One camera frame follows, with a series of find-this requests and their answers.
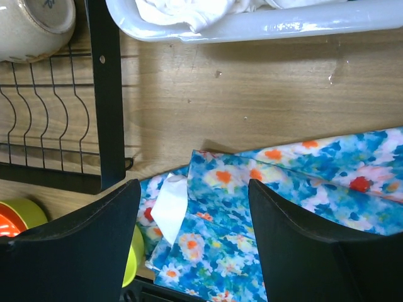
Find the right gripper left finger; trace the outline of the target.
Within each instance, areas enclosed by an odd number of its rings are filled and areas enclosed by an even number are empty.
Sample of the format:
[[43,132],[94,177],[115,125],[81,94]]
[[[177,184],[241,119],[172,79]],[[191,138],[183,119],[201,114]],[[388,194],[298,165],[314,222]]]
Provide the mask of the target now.
[[130,180],[15,237],[1,237],[1,301],[118,301],[140,202]]

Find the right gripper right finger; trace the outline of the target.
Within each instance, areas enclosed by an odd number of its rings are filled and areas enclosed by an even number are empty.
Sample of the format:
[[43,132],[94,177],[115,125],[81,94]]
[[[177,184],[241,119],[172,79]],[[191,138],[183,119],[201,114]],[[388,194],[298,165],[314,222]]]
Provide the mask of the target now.
[[401,233],[342,226],[255,179],[248,196],[269,301],[402,300]]

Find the lime green bowl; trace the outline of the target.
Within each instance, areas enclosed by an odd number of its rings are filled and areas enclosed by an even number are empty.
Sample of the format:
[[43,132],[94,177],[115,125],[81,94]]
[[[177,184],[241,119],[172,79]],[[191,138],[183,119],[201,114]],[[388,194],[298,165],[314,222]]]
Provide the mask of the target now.
[[128,286],[135,278],[137,274],[137,268],[139,264],[141,264],[142,259],[144,257],[144,239],[140,228],[136,225],[132,241],[130,244],[130,249],[128,253],[127,264],[125,268],[125,273],[123,277],[123,284],[122,287]]

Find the black wire dish rack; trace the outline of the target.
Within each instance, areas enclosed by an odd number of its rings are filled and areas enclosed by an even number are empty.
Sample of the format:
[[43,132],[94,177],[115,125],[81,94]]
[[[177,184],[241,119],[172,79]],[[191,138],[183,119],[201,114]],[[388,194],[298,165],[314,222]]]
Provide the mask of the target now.
[[105,1],[38,62],[1,63],[1,179],[98,194],[125,178],[120,34]]

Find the white bowl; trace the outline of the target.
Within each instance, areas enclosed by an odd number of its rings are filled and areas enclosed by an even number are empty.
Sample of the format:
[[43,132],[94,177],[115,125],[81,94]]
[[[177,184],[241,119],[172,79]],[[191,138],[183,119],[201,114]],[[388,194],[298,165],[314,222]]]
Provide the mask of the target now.
[[1,61],[48,58],[68,44],[75,26],[74,1],[1,1]]

